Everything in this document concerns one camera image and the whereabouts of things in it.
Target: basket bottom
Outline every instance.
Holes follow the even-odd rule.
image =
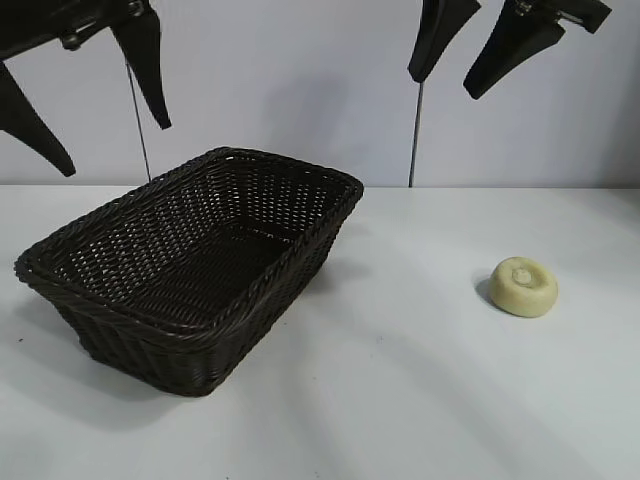
[[[290,240],[229,225],[170,264],[126,305],[157,319],[154,326],[189,333],[214,328],[211,319],[288,248]]]

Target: woven pattern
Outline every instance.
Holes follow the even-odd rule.
[[[219,148],[61,228],[15,270],[95,360],[207,395],[313,278],[362,193],[336,170]]]

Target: rectangular basket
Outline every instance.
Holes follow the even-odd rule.
[[[336,170],[219,148],[61,228],[15,270],[92,358],[203,396],[315,275],[362,193]]]

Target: yellow soap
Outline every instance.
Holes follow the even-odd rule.
[[[541,317],[558,299],[558,282],[538,262],[512,257],[500,262],[491,274],[489,297],[497,307],[513,315]]]

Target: white wall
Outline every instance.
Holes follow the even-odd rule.
[[[0,131],[0,184],[131,185],[146,180],[124,57],[111,32],[101,32],[73,53],[53,41],[12,58],[7,66],[78,173],[65,179]]]
[[[159,174],[220,145],[407,185],[419,0],[157,0],[173,128],[144,134]]]
[[[425,84],[418,186],[640,185],[640,2],[561,42],[484,97],[462,82],[502,0],[484,0]]]

